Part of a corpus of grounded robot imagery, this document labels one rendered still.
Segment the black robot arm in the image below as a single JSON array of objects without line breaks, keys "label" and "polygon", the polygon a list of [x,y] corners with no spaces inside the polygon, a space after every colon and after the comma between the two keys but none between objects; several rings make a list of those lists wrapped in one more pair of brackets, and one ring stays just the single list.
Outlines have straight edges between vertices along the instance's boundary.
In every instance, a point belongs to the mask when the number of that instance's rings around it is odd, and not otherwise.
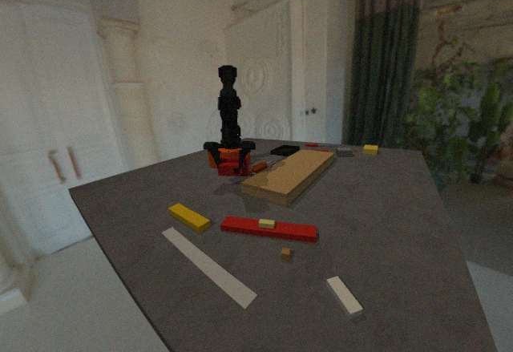
[{"label": "black robot arm", "polygon": [[235,83],[237,67],[232,65],[223,65],[218,68],[219,77],[224,88],[220,91],[218,97],[218,111],[222,119],[222,126],[237,127],[237,141],[240,144],[240,126],[237,124],[237,109],[240,109],[240,99],[236,96],[236,90],[232,87]]}]

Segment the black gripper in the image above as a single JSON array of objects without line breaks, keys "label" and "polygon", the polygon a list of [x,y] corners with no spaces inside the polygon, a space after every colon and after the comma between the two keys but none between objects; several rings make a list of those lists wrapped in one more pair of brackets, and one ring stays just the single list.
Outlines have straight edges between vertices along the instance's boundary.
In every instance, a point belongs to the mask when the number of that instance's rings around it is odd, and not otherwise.
[{"label": "black gripper", "polygon": [[[203,149],[207,149],[208,152],[211,153],[218,168],[220,164],[220,151],[218,151],[218,148],[241,148],[241,150],[239,150],[239,169],[241,169],[246,155],[251,152],[250,150],[256,150],[255,143],[252,141],[242,141],[241,144],[239,144],[237,141],[238,131],[235,126],[222,126],[220,131],[222,132],[221,144],[217,142],[204,142]],[[231,144],[234,144],[234,146]]]}]

